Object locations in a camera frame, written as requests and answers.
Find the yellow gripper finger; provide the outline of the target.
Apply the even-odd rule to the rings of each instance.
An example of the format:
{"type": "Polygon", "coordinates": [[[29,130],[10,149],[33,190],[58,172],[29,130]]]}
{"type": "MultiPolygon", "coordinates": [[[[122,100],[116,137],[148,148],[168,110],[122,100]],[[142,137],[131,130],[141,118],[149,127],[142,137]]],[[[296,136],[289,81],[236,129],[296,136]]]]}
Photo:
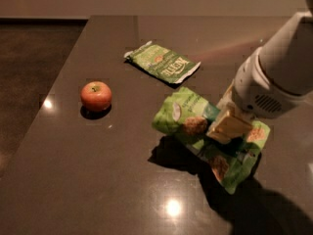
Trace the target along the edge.
{"type": "Polygon", "coordinates": [[[233,139],[248,134],[252,130],[252,121],[252,114],[227,103],[221,108],[206,135],[220,144],[228,144],[233,139]]]}
{"type": "Polygon", "coordinates": [[[232,98],[232,93],[233,93],[233,85],[234,83],[231,83],[219,102],[217,103],[216,107],[219,110],[235,110],[235,103],[232,98]]]}

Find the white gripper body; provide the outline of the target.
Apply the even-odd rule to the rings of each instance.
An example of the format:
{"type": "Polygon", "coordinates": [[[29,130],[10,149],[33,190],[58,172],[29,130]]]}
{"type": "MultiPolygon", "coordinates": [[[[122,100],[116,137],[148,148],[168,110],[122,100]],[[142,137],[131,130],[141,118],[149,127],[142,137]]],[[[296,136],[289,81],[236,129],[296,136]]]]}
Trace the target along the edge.
{"type": "Polygon", "coordinates": [[[283,56],[257,48],[239,67],[232,100],[258,118],[279,118],[303,103],[312,92],[312,63],[287,51],[283,56]]]}

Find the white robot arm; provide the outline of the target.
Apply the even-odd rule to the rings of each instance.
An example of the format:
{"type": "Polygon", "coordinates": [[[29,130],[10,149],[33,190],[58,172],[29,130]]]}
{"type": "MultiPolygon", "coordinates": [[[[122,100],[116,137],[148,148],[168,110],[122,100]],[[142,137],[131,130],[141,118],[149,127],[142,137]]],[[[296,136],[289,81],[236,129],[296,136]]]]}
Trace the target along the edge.
{"type": "Polygon", "coordinates": [[[256,118],[278,118],[313,90],[313,0],[239,67],[217,104],[206,135],[222,144],[252,130],[256,118]]]}

